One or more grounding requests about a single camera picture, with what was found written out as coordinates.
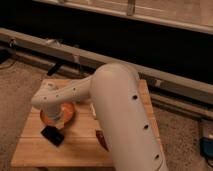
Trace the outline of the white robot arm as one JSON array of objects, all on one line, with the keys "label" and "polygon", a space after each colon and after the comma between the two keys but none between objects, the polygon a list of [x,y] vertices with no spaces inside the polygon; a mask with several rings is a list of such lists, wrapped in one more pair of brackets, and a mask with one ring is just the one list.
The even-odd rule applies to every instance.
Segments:
[{"label": "white robot arm", "polygon": [[56,120],[61,104],[89,98],[116,171],[169,171],[139,93],[139,74],[131,66],[109,63],[63,88],[43,84],[31,104]]}]

